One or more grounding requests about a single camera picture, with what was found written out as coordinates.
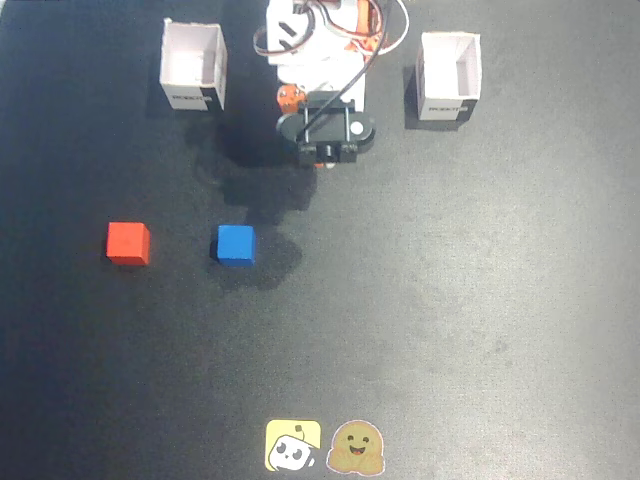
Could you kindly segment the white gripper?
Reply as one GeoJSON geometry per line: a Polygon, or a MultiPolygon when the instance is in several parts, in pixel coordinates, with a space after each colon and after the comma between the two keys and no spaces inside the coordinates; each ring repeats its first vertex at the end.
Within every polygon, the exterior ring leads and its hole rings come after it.
{"type": "Polygon", "coordinates": [[[307,65],[279,65],[282,85],[276,94],[281,115],[296,114],[311,92],[341,90],[364,66],[363,59],[324,60],[307,65]]]}

